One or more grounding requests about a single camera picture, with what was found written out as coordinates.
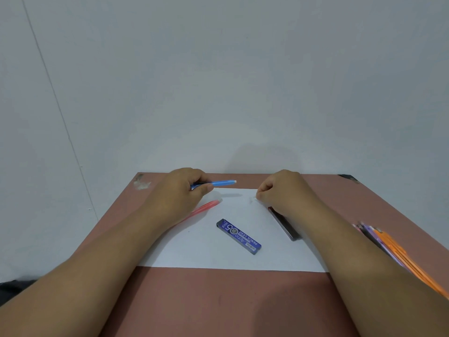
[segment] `red pen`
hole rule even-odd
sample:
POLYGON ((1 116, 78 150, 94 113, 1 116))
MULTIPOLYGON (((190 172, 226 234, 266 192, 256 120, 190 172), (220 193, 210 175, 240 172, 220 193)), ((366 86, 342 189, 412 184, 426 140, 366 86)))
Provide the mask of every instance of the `red pen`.
POLYGON ((212 207, 215 207, 217 204, 219 204, 221 201, 220 200, 213 200, 211 202, 208 202, 204 205, 202 205, 200 208, 195 209, 188 217, 186 217, 184 220, 187 220, 188 218, 195 216, 199 213, 202 213, 208 209, 211 209, 212 207))

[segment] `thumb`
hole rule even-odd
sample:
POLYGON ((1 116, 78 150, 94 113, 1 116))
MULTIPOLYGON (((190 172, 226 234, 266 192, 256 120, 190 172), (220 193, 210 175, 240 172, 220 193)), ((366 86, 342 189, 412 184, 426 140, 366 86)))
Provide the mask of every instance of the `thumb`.
POLYGON ((259 201, 262 201, 263 203, 267 203, 268 201, 268 197, 269 197, 269 192, 270 190, 266 190, 266 191, 259 191, 256 193, 255 198, 258 199, 259 201))
POLYGON ((200 185, 199 187, 196 187, 191 191, 192 196, 196 198, 199 202, 205 196, 207 193, 211 192, 212 189, 214 189, 214 186, 211 183, 206 183, 203 185, 200 185))

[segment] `white wall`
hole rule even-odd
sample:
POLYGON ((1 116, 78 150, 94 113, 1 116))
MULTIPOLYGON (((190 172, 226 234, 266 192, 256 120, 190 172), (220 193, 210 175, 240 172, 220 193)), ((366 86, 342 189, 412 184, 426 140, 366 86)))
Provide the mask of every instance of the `white wall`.
POLYGON ((137 171, 350 173, 449 247, 447 0, 25 4, 98 216, 137 171))
POLYGON ((23 5, 0 0, 0 282, 50 271, 96 222, 23 5))

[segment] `forearm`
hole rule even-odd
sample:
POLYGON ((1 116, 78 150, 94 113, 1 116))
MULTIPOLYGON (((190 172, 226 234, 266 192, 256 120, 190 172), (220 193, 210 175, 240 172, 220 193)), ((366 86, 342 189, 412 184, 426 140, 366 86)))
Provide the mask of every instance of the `forearm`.
POLYGON ((6 303, 0 321, 8 324, 0 334, 97 336, 135 266, 163 233, 149 221, 142 209, 134 212, 6 303))
POLYGON ((319 251, 363 337, 447 335, 449 302, 340 215, 311 200, 289 219, 319 251))

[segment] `sheet of paper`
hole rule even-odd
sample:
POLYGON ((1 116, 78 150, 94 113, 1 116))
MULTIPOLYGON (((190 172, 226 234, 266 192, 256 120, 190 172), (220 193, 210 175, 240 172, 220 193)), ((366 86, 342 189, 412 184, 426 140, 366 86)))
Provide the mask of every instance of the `sheet of paper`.
POLYGON ((291 241, 255 192, 215 188, 198 207, 218 198, 222 203, 166 232, 140 266, 324 272, 306 243, 291 241), (255 255, 244 249, 216 226, 221 219, 255 239, 261 249, 255 255))

